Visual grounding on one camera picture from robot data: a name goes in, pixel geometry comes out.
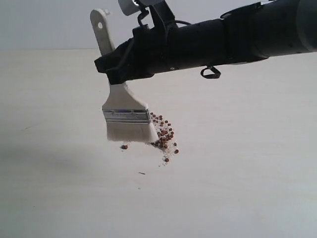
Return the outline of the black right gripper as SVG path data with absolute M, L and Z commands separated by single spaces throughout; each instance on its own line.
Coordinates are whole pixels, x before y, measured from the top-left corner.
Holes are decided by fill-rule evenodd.
M 168 29 L 136 27 L 132 35 L 94 61 L 97 71 L 106 74 L 112 85 L 168 72 Z

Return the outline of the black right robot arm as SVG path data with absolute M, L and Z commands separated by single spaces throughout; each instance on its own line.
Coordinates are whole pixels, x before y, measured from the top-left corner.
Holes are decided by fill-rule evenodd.
M 317 3 L 270 0 L 246 5 L 220 18 L 195 24 L 176 20 L 163 0 L 120 2 L 124 14 L 151 15 L 133 37 L 95 60 L 111 84 L 150 78 L 157 73 L 201 67 L 217 79 L 218 65 L 244 64 L 317 50 Z

